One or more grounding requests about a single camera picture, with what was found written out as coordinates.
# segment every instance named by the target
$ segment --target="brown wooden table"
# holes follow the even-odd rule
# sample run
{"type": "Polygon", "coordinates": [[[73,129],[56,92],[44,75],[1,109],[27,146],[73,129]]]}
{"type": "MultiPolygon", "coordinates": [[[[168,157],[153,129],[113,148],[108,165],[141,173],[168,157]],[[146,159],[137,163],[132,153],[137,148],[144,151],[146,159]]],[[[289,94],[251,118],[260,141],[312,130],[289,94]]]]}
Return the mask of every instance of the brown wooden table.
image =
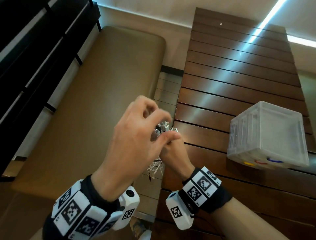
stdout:
{"type": "MultiPolygon", "coordinates": [[[[285,29],[267,25],[253,37],[256,26],[253,20],[196,9],[174,127],[194,166],[210,169],[236,199],[289,239],[314,239],[316,144],[304,95],[285,29]],[[230,120],[261,100],[302,113],[309,168],[257,170],[226,158],[230,120]]],[[[151,239],[220,239],[200,219],[190,230],[176,227],[165,199],[181,188],[166,168],[151,239]]],[[[209,214],[198,215],[218,229],[209,214]]]]}

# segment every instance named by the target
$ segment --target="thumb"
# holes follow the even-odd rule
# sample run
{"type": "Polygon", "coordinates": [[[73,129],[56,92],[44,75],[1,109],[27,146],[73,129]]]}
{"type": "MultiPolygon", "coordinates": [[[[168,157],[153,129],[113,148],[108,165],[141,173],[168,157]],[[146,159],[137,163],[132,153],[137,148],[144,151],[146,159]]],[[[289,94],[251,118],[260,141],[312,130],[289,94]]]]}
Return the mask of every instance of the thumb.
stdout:
{"type": "Polygon", "coordinates": [[[158,156],[162,148],[169,142],[181,138],[181,134],[176,131],[167,131],[159,135],[157,140],[152,143],[151,154],[158,156]]]}

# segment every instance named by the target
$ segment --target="black cable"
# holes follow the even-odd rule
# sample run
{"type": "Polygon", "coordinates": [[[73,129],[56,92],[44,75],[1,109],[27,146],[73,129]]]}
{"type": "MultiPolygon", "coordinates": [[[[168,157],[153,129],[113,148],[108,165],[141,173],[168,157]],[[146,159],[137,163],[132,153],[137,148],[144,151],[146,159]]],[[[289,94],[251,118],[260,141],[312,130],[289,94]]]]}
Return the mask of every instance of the black cable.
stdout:
{"type": "Polygon", "coordinates": [[[207,221],[206,219],[204,219],[204,218],[202,218],[200,216],[194,215],[193,217],[194,218],[199,218],[199,219],[202,219],[202,220],[206,221],[209,225],[212,226],[212,228],[214,228],[215,232],[221,237],[221,239],[224,240],[223,236],[217,231],[216,227],[214,227],[209,221],[207,221]]]}

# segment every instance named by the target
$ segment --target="leather bench cushion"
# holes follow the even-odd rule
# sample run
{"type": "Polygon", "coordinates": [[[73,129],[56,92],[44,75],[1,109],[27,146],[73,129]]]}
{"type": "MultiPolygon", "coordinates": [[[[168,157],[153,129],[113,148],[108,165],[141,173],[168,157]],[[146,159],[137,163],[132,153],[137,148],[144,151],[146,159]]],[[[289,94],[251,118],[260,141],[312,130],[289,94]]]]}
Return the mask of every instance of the leather bench cushion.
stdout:
{"type": "Polygon", "coordinates": [[[57,199],[92,174],[130,102],[153,98],[164,52],[162,37],[103,28],[12,187],[57,199]]]}

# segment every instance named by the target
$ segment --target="clear plastic container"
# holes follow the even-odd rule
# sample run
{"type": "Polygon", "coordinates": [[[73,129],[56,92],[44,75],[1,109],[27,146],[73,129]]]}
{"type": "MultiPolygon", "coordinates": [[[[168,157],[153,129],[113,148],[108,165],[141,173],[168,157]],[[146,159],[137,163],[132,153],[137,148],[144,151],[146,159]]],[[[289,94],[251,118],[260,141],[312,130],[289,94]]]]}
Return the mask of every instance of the clear plastic container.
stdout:
{"type": "Polygon", "coordinates": [[[259,169],[309,166],[302,114],[258,102],[231,120],[227,157],[259,169]]]}

